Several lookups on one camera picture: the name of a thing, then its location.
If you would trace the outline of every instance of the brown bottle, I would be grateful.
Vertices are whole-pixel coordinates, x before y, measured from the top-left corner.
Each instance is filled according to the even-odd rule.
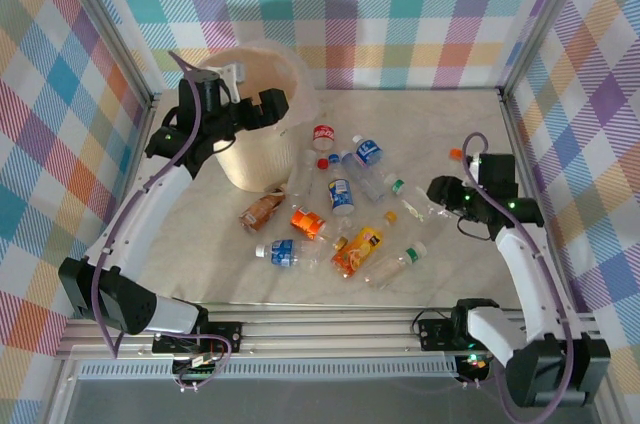
[[[282,184],[266,196],[261,197],[244,211],[239,219],[247,231],[254,233],[264,226],[284,201],[286,186]]]

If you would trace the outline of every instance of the plaid wall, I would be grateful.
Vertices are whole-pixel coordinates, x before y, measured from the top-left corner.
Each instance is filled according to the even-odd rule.
[[[295,48],[318,88],[495,87],[545,0],[104,0],[152,87],[174,50],[199,61],[269,38]]]
[[[566,274],[640,422],[640,0],[568,0],[516,98]]]
[[[142,106],[78,0],[0,0],[0,423],[34,422],[71,310],[57,277],[111,217]]]

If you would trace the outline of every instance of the beige trash bin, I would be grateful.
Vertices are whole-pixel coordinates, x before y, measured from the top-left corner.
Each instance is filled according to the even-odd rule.
[[[259,103],[261,91],[277,88],[289,102],[289,111],[274,126],[240,131],[233,146],[216,154],[233,184],[245,191],[264,192],[287,180],[302,140],[311,139],[302,135],[305,126],[301,125],[316,117],[319,103],[304,61],[275,41],[242,44],[212,55],[199,67],[223,67],[233,62],[245,67],[245,81],[238,85],[240,97]],[[218,142],[214,149],[226,145]]]

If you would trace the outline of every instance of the blue label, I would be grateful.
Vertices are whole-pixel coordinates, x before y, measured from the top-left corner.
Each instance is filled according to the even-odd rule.
[[[353,206],[353,197],[351,196],[351,186],[346,179],[336,179],[329,183],[329,195],[331,197],[331,209],[351,204]]]
[[[271,262],[276,266],[291,267],[293,265],[293,240],[273,241],[271,244]]]
[[[380,157],[377,157],[377,155],[382,154],[382,149],[380,149],[375,142],[369,139],[358,146],[356,154],[365,164],[372,164],[380,160]]]

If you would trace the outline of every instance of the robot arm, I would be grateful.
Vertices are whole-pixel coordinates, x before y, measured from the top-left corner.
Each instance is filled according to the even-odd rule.
[[[278,89],[261,92],[260,105],[254,105],[251,99],[240,99],[236,83],[242,80],[243,73],[238,72],[235,64],[193,73],[202,118],[192,145],[172,168],[159,175],[194,128],[195,99],[189,83],[183,79],[178,88],[178,107],[169,112],[163,126],[151,137],[139,177],[109,226],[82,260],[67,258],[58,271],[76,313],[95,319],[91,282],[98,259],[107,254],[98,281],[100,313],[107,326],[127,334],[145,330],[192,333],[207,321],[207,313],[200,306],[157,296],[136,281],[161,223],[204,161],[214,153],[213,144],[218,141],[232,144],[236,132],[273,125],[288,110],[286,97]],[[108,243],[118,221],[122,222],[115,241]]]
[[[572,340],[574,361],[563,405],[582,406],[593,401],[610,361],[607,344],[591,339],[562,286],[549,253],[544,220],[533,199],[518,198],[515,159],[512,155],[479,154],[470,166],[486,194],[508,208],[531,236],[551,282],[558,292],[568,325],[565,333],[561,313],[538,256],[521,230],[487,202],[475,188],[452,176],[435,178],[428,197],[460,219],[487,225],[491,240],[502,254],[516,287],[525,328],[506,319],[498,304],[489,299],[464,299],[452,311],[456,342],[463,349],[482,344],[505,368],[513,401],[521,407],[546,406],[554,397],[565,365],[565,351]]]

